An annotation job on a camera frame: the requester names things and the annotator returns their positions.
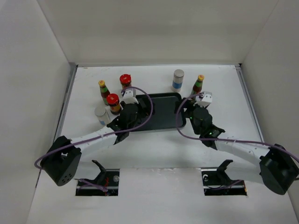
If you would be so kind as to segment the red-lid chili jar front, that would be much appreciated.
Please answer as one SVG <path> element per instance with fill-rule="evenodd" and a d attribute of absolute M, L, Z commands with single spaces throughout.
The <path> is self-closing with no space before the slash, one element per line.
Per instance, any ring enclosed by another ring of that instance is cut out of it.
<path fill-rule="evenodd" d="M 114 115 L 118 115 L 121 112 L 120 99 L 118 95 L 115 93 L 110 93 L 106 100 L 110 107 L 110 112 Z"/>

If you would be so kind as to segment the red-lid chili jar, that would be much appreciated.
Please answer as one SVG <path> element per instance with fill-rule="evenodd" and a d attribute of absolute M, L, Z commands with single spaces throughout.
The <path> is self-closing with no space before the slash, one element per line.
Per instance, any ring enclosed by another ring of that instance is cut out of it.
<path fill-rule="evenodd" d="M 122 89 L 130 87 L 131 82 L 132 82 L 132 80 L 131 80 L 131 75 L 130 74 L 122 74 L 120 76 L 120 83 L 121 83 Z"/>
<path fill-rule="evenodd" d="M 120 99 L 118 95 L 115 93 L 110 93 L 106 100 L 110 107 L 110 112 L 114 115 L 118 115 L 121 112 Z"/>

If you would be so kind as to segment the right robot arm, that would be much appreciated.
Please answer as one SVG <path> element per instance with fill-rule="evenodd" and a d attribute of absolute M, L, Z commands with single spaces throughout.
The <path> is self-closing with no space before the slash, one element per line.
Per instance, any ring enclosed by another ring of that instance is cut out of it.
<path fill-rule="evenodd" d="M 213 124 L 213 117 L 205 107 L 184 98 L 175 103 L 175 114 L 190 120 L 192 129 L 206 147 L 243 159 L 226 159 L 212 171 L 203 174 L 204 184 L 215 185 L 216 190 L 229 188 L 242 181 L 263 184 L 270 191 L 284 195 L 299 179 L 299 161 L 279 144 L 236 140 L 225 137 L 225 130 Z"/>

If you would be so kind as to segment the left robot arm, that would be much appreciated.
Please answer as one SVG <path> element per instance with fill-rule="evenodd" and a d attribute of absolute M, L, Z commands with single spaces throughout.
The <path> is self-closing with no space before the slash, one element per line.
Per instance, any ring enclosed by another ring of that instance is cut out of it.
<path fill-rule="evenodd" d="M 150 98 L 121 105 L 124 107 L 121 113 L 104 128 L 77 139 L 60 136 L 55 140 L 40 166 L 57 186 L 64 186 L 71 179 L 89 180 L 94 186 L 103 184 L 103 166 L 96 160 L 87 161 L 86 156 L 120 143 L 144 124 L 143 118 L 150 119 L 153 112 Z"/>

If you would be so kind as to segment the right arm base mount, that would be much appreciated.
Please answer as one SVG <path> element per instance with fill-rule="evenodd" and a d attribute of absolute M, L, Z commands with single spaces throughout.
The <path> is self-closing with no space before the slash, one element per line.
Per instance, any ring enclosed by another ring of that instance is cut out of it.
<path fill-rule="evenodd" d="M 245 182 L 232 180 L 225 173 L 232 162 L 233 160 L 225 160 L 218 167 L 201 169 L 205 196 L 247 196 Z"/>

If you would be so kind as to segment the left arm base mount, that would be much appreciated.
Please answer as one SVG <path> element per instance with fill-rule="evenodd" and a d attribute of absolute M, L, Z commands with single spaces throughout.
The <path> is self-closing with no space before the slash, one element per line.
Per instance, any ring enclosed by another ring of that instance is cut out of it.
<path fill-rule="evenodd" d="M 99 168 L 94 180 L 78 181 L 75 196 L 118 196 L 120 170 L 105 169 L 100 163 L 93 160 Z"/>

